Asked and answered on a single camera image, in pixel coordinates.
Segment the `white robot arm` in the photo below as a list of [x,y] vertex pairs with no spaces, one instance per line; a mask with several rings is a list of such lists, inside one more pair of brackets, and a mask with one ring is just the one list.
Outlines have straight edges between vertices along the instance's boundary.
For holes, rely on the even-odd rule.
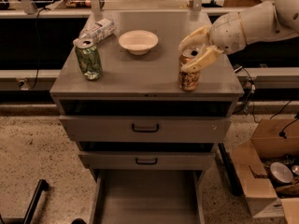
[[299,34],[299,0],[264,1],[240,12],[218,17],[187,35],[178,50],[199,47],[197,55],[181,66],[185,73],[198,72],[223,54],[234,54],[257,42],[274,42]]

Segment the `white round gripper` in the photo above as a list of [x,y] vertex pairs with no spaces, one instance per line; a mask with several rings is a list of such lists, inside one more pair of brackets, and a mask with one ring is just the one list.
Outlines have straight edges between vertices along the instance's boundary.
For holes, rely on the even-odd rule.
[[199,49],[199,53],[183,64],[181,70],[185,73],[198,72],[216,62],[223,52],[233,54],[246,45],[241,13],[227,13],[217,18],[211,27],[203,25],[180,41],[179,51]]

